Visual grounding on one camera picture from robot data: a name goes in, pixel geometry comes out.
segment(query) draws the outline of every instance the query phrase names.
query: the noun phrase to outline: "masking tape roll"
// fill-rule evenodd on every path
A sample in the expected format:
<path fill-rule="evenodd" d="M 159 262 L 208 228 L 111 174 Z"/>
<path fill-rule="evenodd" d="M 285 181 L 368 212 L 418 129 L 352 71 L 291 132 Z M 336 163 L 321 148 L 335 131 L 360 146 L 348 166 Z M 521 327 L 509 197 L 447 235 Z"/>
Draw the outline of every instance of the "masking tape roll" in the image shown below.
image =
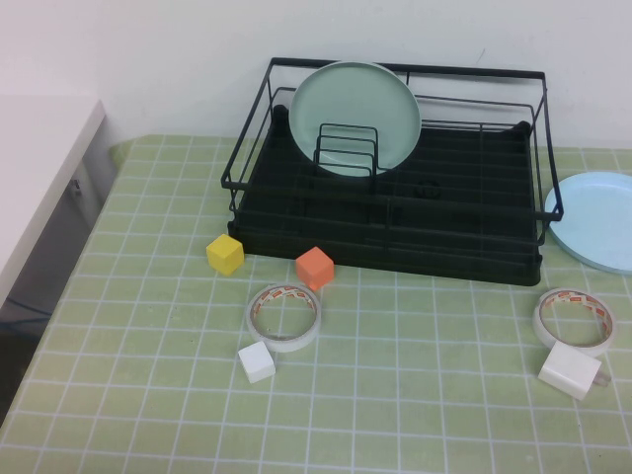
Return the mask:
<path fill-rule="evenodd" d="M 314 322 L 305 333 L 295 338 L 265 336 L 255 324 L 261 307 L 268 301 L 279 297 L 302 299 L 314 311 Z M 262 341 L 269 351 L 276 353 L 292 353 L 308 346 L 318 334 L 321 322 L 321 306 L 316 295 L 307 288 L 291 284 L 272 284 L 262 289 L 246 307 L 246 324 L 256 341 Z"/>
<path fill-rule="evenodd" d="M 544 326 L 542 313 L 544 308 L 558 302 L 581 304 L 589 309 L 592 314 L 601 322 L 603 329 L 603 339 L 595 344 L 573 345 L 562 339 L 558 339 Z M 538 301 L 533 312 L 533 331 L 537 338 L 549 349 L 552 349 L 557 341 L 571 346 L 587 356 L 596 357 L 603 354 L 612 344 L 616 336 L 616 320 L 612 311 L 600 299 L 591 296 L 579 289 L 557 288 L 544 293 Z"/>

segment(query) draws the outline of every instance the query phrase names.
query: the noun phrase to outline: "white table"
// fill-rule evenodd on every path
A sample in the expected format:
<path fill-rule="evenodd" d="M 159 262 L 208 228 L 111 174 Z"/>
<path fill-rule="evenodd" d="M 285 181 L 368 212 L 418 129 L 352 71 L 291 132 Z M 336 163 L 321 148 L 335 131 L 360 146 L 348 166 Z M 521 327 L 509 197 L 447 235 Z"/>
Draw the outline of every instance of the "white table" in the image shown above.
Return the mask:
<path fill-rule="evenodd" d="M 88 96 L 0 96 L 0 304 L 105 112 Z"/>

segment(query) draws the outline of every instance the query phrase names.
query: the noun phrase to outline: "metal wire frame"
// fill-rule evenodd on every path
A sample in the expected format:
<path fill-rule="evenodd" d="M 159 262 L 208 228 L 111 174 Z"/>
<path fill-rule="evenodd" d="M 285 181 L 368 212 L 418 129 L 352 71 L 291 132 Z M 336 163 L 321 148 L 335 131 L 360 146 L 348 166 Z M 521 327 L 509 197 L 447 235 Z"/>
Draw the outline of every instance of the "metal wire frame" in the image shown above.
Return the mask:
<path fill-rule="evenodd" d="M 244 177 L 246 171 L 249 169 L 251 164 L 251 160 L 254 155 L 254 151 L 257 148 L 257 144 L 261 139 L 262 132 L 265 128 L 268 119 L 272 120 L 273 116 L 273 106 L 275 103 L 275 99 L 280 92 L 292 92 L 296 89 L 293 87 L 277 87 L 274 91 L 271 84 L 271 73 L 275 66 L 289 66 L 289 67 L 303 67 L 303 68 L 320 68 L 327 64 L 330 64 L 335 61 L 327 61 L 327 60 L 313 60 L 313 59 L 291 59 L 291 58 L 273 58 L 269 64 L 269 67 L 266 71 L 266 75 L 264 80 L 262 81 L 261 87 L 257 93 L 255 103 L 250 110 L 245 125 L 240 133 L 240 136 L 237 140 L 236 146 L 231 154 L 226 169 L 221 176 L 221 184 L 224 188 L 229 189 L 231 192 L 231 204 L 230 208 L 234 212 L 237 210 L 237 193 L 238 192 L 246 192 L 250 189 L 254 189 L 257 193 L 262 193 L 270 196 L 285 196 L 287 194 L 287 189 L 278 188 L 278 187 L 266 187 L 257 185 L 253 187 L 251 183 L 244 182 Z M 537 179 L 537 187 L 538 187 L 538 197 L 539 197 L 539 209 L 531 210 L 524 208 L 514 208 L 514 207 L 505 207 L 502 205 L 489 205 L 489 204 L 479 204 L 479 203 L 464 203 L 464 202 L 451 202 L 451 201 L 426 201 L 423 199 L 414 199 L 409 197 L 398 197 L 398 196 L 380 196 L 380 195 L 359 195 L 353 193 L 343 193 L 340 191 L 335 192 L 323 192 L 323 190 L 319 190 L 317 192 L 313 191 L 313 188 L 307 189 L 293 189 L 292 195 L 297 198 L 321 198 L 321 199 L 342 199 L 349 200 L 353 202 L 365 203 L 365 204 L 378 204 L 385 205 L 388 213 L 388 209 L 391 209 L 393 206 L 402 206 L 408 207 L 413 206 L 415 208 L 428 208 L 432 210 L 460 210 L 460 211 L 472 211 L 480 213 L 481 215 L 496 215 L 499 217 L 523 217 L 523 218 L 532 218 L 537 219 L 543 222 L 542 232 L 540 236 L 537 238 L 537 242 L 533 242 L 534 245 L 541 245 L 544 241 L 544 232 L 548 227 L 548 224 L 551 221 L 560 220 L 563 215 L 563 205 L 561 201 L 561 196 L 559 192 L 559 183 L 557 179 L 557 173 L 555 169 L 555 162 L 553 157 L 553 150 L 550 138 L 550 125 L 549 125 L 549 116 L 548 116 L 548 107 L 547 107 L 547 99 L 546 99 L 546 79 L 545 75 L 542 72 L 534 72 L 534 71 L 512 71 L 512 70 L 499 70 L 499 69 L 478 69 L 478 68 L 460 68 L 460 67 L 443 67 L 443 66 L 417 66 L 417 65 L 402 65 L 402 64 L 381 64 L 382 66 L 390 69 L 395 73 L 405 73 L 406 74 L 406 82 L 410 81 L 411 75 L 421 74 L 437 74 L 437 75 L 457 75 L 457 76 L 483 76 L 483 77 L 509 77 L 509 78 L 517 78 L 517 79 L 537 79 L 541 81 L 542 84 L 542 97 L 538 104 L 537 109 L 535 110 L 530 104 L 521 104 L 521 103 L 510 103 L 510 102 L 494 102 L 494 101 L 479 101 L 479 100 L 471 100 L 471 99 L 460 99 L 453 97 L 441 97 L 441 96 L 429 96 L 429 95 L 416 95 L 418 100 L 434 100 L 434 101 L 444 101 L 444 102 L 454 102 L 454 103 L 464 103 L 464 104 L 477 104 L 477 105 L 491 105 L 491 106 L 502 106 L 502 107 L 519 107 L 525 108 L 528 110 L 531 117 L 531 124 L 529 132 L 533 134 L 534 140 L 534 155 L 535 155 L 535 167 L 536 167 L 536 179 Z M 231 178 L 231 170 L 232 166 L 235 163 L 235 160 L 238 154 L 241 151 L 242 144 L 246 137 L 246 133 L 251 126 L 251 122 L 255 115 L 255 112 L 260 104 L 260 101 L 265 92 L 268 92 L 268 107 L 264 116 L 264 119 L 259 126 L 256 138 L 254 140 L 253 146 L 248 153 L 245 164 L 243 166 L 242 172 L 239 175 L 238 180 L 233 181 Z M 542 185 L 541 185 L 541 173 L 540 173 L 540 161 L 539 161 L 539 150 L 537 145 L 537 131 L 536 131 L 536 121 L 541 113 L 544 113 L 544 122 L 545 122 L 545 130 L 546 130 L 546 143 L 548 148 L 548 156 L 549 156 L 549 164 L 551 170 L 551 176 L 553 181 L 553 189 L 556 196 L 556 205 L 554 208 L 547 212 L 544 210 L 544 201 L 542 196 Z M 473 121 L 461 121 L 461 120 L 425 120 L 425 126 L 431 126 L 433 128 L 444 128 L 444 129 L 476 129 L 485 131 L 500 131 L 504 129 L 508 129 L 512 126 L 509 123 L 498 123 L 498 122 L 473 122 Z M 317 151 L 324 151 L 321 149 L 320 143 L 321 137 L 319 137 L 319 142 L 316 146 Z M 319 153 L 315 153 L 314 161 L 318 163 Z M 529 173 L 532 175 L 531 169 L 531 161 L 528 160 L 529 164 Z M 479 165 L 479 166 L 501 166 L 501 165 Z M 376 170 L 380 169 L 377 156 L 371 158 L 371 169 L 367 171 L 369 172 L 369 176 L 376 175 Z M 390 220 L 387 218 L 386 227 L 390 226 Z M 515 242 L 515 239 L 508 239 L 508 241 Z"/>

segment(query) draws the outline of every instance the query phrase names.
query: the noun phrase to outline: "light blue plate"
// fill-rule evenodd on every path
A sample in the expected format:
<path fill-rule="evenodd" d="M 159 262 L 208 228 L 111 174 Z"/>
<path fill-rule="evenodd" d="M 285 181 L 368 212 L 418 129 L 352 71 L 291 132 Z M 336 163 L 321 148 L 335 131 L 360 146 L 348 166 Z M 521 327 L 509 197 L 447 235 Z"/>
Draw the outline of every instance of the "light blue plate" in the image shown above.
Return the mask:
<path fill-rule="evenodd" d="M 336 62 L 309 76 L 296 90 L 289 109 L 289 127 L 303 153 L 314 159 L 321 123 L 372 126 L 378 130 L 377 174 L 403 162 L 411 154 L 422 129 L 415 96 L 395 74 L 376 64 Z M 328 126 L 323 134 L 374 139 L 370 130 Z M 325 138 L 321 149 L 372 154 L 372 145 Z M 368 176 L 372 160 L 366 155 L 322 151 L 320 164 L 345 176 Z M 345 168 L 332 165 L 354 165 Z"/>
<path fill-rule="evenodd" d="M 560 246 L 596 269 L 632 275 L 632 177 L 582 173 L 560 183 L 564 217 L 551 223 Z M 553 210 L 555 195 L 546 198 Z"/>

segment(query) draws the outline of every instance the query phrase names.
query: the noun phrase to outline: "dish rack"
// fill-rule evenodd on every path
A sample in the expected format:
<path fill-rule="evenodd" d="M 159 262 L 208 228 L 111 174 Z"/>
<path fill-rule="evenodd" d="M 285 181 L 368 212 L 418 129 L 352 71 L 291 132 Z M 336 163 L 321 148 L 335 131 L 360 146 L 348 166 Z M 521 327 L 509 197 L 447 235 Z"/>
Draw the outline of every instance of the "dish rack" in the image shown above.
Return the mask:
<path fill-rule="evenodd" d="M 288 122 L 296 88 L 332 62 L 271 60 L 221 176 L 229 234 L 260 255 L 295 259 L 318 246 L 338 265 L 537 284 L 539 246 L 563 215 L 544 73 L 381 64 L 415 94 L 422 132 L 385 170 L 372 130 L 365 176 L 348 177 L 319 166 L 320 153 L 350 153 L 334 144 L 359 125 L 333 123 L 334 135 L 323 123 L 310 160 Z M 548 188 L 556 204 L 545 211 Z"/>

